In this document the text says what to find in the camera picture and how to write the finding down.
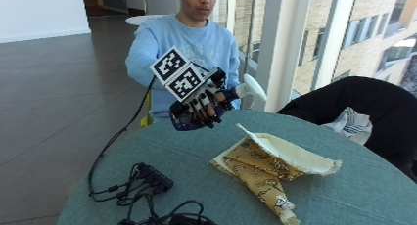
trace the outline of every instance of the white wall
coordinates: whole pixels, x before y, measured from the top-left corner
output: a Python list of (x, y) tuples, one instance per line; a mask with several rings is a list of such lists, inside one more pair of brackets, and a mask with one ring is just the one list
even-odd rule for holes
[(84, 0), (0, 0), (0, 43), (90, 33)]

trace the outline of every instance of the white column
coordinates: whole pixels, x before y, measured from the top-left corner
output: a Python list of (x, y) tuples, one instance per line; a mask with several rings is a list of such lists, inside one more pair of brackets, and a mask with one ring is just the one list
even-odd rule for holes
[(276, 113), (288, 103), (310, 0), (266, 0), (256, 79), (268, 101), (254, 110)]
[(329, 8), (326, 31), (322, 38), (311, 90), (329, 85), (335, 69), (343, 33), (354, 0), (331, 0)]
[(234, 32), (234, 17), (236, 17), (236, 0), (226, 0), (226, 22), (225, 27)]

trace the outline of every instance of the round table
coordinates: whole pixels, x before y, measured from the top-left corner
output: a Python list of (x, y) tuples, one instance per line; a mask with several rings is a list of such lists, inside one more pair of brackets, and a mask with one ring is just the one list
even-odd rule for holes
[[(185, 200), (198, 201), (204, 215), (217, 224), (280, 224), (278, 217), (246, 186), (220, 172), (209, 161), (246, 135), (240, 123), (253, 133), (269, 133), (307, 151), (341, 159), (335, 174), (305, 175), (281, 181), (293, 212), (301, 224), (415, 224), (417, 185), (363, 146), (322, 127), (292, 116), (256, 111), (230, 111), (213, 129), (178, 132), (169, 121), (158, 122), (129, 134), (108, 150), (93, 175), (94, 188), (126, 180), (134, 163), (153, 166), (174, 185), (153, 197), (158, 215), (170, 212)], [(86, 177), (81, 180), (58, 218), (60, 225), (114, 225), (126, 217), (128, 207), (114, 201), (94, 202)], [(186, 207), (196, 212), (196, 207)], [(149, 217), (146, 204), (134, 205), (132, 219)]]

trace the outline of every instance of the floor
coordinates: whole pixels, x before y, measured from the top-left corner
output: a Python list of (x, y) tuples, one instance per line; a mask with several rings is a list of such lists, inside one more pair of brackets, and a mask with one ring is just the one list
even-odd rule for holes
[(86, 6), (86, 14), (89, 18), (93, 17), (108, 17), (108, 16), (118, 16), (118, 15), (128, 15), (121, 12), (116, 12), (108, 9), (104, 9), (101, 6)]
[(0, 224), (56, 224), (137, 110), (145, 88), (126, 75), (136, 27), (125, 19), (89, 18), (92, 34), (0, 44)]

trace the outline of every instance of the black cable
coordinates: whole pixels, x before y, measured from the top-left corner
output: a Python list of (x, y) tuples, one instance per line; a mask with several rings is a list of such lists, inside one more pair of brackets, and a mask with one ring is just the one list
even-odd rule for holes
[[(102, 150), (101, 150), (98, 156), (96, 157), (96, 160), (93, 161), (93, 164), (92, 164), (92, 167), (90, 167), (90, 170), (89, 170), (89, 178), (88, 178), (88, 180), (89, 180), (89, 196), (90, 196), (90, 198), (92, 198), (96, 202), (104, 202), (104, 201), (108, 201), (108, 200), (110, 200), (110, 199), (114, 199), (114, 197), (110, 197), (110, 199), (98, 200), (98, 199), (94, 197), (94, 194), (97, 194), (97, 192), (93, 190), (92, 176), (93, 176), (93, 172), (94, 172), (94, 168), (96, 168), (97, 162), (98, 162), (98, 160), (104, 157), (104, 152), (106, 151), (106, 149), (109, 148), (109, 146), (113, 144), (113, 142), (116, 141), (116, 139), (118, 138), (118, 136), (122, 134), (122, 132), (125, 132), (125, 131), (128, 130), (129, 125), (133, 123), (133, 121), (134, 121), (136, 118), (138, 117), (140, 112), (141, 112), (141, 110), (142, 110), (142, 106), (144, 106), (145, 100), (146, 100), (146, 95), (148, 95), (148, 93), (149, 93), (150, 87), (152, 87), (153, 82), (154, 82), (154, 78), (156, 78), (156, 76), (153, 76), (153, 78), (152, 78), (152, 80), (150, 80), (150, 83), (149, 83), (149, 86), (148, 86), (148, 90), (146, 90), (146, 93), (145, 93), (145, 95), (144, 95), (144, 98), (142, 98), (140, 107), (138, 107), (138, 109), (137, 109), (137, 111), (136, 111), (136, 113), (134, 113), (132, 119), (129, 120), (128, 124), (121, 128), (121, 130), (112, 136), (112, 138), (110, 138), (109, 141), (106, 142), (106, 144), (105, 144), (105, 146), (104, 146), (104, 148), (102, 148)], [(116, 188), (117, 188), (116, 190), (118, 190), (120, 187), (122, 187), (122, 186), (114, 185), (113, 188), (112, 188), (112, 187), (110, 187), (110, 188), (112, 188), (112, 189), (116, 189)]]

